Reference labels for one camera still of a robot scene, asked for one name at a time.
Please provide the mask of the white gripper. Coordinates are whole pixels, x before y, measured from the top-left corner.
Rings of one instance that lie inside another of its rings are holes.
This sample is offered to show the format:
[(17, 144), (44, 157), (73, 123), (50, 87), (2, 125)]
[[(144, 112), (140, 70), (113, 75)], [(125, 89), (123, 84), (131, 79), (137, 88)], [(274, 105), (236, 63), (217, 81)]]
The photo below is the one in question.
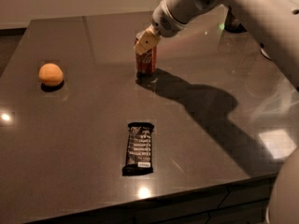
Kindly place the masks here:
[(143, 55), (154, 48), (160, 37), (172, 37), (187, 24), (186, 9), (179, 0), (163, 0), (152, 14), (152, 25), (144, 30), (137, 39), (134, 50)]

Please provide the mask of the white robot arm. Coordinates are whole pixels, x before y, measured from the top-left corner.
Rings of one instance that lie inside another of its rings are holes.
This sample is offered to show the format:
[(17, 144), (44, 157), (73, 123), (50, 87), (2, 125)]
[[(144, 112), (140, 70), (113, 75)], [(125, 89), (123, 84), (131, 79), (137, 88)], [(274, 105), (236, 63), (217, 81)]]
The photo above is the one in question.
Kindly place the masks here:
[(294, 87), (299, 85), (299, 13), (297, 0), (163, 0), (151, 25), (135, 43), (135, 53), (153, 49), (194, 18), (223, 5), (260, 45)]

